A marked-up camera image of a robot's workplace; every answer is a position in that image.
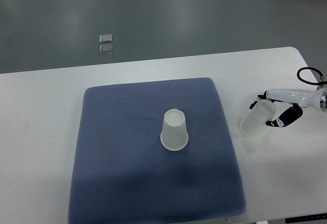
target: small object on floor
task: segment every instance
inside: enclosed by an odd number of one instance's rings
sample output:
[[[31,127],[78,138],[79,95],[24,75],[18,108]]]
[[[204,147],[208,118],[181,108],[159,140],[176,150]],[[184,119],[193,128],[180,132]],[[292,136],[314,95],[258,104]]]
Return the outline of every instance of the small object on floor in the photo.
[[[112,34],[105,34],[100,36],[100,43],[112,42]]]
[[[100,45],[100,54],[111,54],[112,44]]]

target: blue mat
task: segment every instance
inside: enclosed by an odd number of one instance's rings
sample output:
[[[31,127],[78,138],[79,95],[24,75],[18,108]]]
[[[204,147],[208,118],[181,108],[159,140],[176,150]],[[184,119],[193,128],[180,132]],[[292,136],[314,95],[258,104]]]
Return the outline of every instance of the blue mat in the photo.
[[[164,114],[184,112],[189,142],[168,151]],[[239,215],[245,199],[235,152],[209,78],[86,90],[69,223],[168,223]]]

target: gray floor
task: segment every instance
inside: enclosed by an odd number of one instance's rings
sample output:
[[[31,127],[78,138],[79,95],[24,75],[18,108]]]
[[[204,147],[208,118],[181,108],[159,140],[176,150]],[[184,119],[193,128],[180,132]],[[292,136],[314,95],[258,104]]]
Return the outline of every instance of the gray floor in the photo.
[[[0,73],[292,46],[327,76],[326,19],[327,0],[0,0]]]

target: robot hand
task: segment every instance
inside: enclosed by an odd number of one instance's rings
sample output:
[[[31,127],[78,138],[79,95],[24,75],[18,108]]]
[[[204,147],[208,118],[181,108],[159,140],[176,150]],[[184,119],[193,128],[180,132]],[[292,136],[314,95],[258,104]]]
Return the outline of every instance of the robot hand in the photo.
[[[266,123],[266,125],[272,127],[286,127],[290,125],[302,116],[303,107],[312,106],[316,110],[327,112],[327,88],[321,88],[316,91],[270,89],[265,91],[263,95],[258,95],[256,100],[250,105],[250,109],[261,99],[292,104],[278,119]]]

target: white cup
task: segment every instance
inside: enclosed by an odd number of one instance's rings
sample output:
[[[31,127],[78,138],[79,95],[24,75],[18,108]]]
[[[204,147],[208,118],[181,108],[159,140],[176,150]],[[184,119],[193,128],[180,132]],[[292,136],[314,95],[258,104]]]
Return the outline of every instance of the white cup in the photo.
[[[241,121],[242,132],[251,138],[263,137],[268,128],[266,122],[271,120],[275,113],[276,106],[271,101],[258,101],[247,117]]]
[[[186,130],[185,115],[178,109],[168,110],[163,117],[162,145],[169,151],[179,151],[186,147],[189,134]]]

